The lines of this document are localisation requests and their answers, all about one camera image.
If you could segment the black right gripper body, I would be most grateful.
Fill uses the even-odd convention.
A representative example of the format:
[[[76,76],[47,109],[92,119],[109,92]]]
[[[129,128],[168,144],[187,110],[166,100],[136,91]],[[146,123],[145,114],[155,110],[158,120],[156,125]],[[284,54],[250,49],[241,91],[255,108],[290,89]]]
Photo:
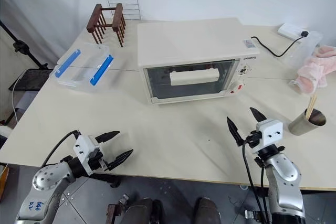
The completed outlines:
[[[246,143],[250,148],[256,147],[260,143],[261,132],[260,131],[252,131],[245,139]]]

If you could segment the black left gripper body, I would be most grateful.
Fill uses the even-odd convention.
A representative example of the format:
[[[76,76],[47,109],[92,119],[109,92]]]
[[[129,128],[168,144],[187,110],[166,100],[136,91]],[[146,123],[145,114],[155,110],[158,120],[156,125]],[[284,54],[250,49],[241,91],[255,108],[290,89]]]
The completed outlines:
[[[104,161],[103,153],[101,151],[95,150],[90,152],[88,158],[88,175],[92,175],[95,170],[100,168],[107,170],[107,163]]]

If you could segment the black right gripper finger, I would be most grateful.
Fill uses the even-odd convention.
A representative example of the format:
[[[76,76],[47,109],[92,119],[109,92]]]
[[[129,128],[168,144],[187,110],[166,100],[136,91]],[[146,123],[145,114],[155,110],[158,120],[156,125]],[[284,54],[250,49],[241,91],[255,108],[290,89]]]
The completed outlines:
[[[267,118],[257,109],[250,107],[250,110],[257,122],[265,121]]]
[[[229,128],[229,131],[230,131],[232,137],[236,141],[236,144],[237,145],[243,145],[243,139],[239,135],[236,125],[234,124],[234,122],[229,117],[227,117],[227,124],[228,124],[228,128]]]

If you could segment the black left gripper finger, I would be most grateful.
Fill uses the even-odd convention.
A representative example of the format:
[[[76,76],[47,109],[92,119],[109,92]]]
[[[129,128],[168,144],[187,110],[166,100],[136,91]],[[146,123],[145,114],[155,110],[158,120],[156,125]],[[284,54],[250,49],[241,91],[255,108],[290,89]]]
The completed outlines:
[[[133,149],[128,150],[115,158],[115,160],[107,165],[108,170],[113,170],[122,163],[124,163],[128,157],[133,153]]]
[[[101,135],[99,135],[99,136],[96,137],[96,141],[98,143],[107,142],[107,141],[113,139],[119,133],[120,133],[120,131],[111,131],[111,132],[103,133],[103,134],[101,134]]]

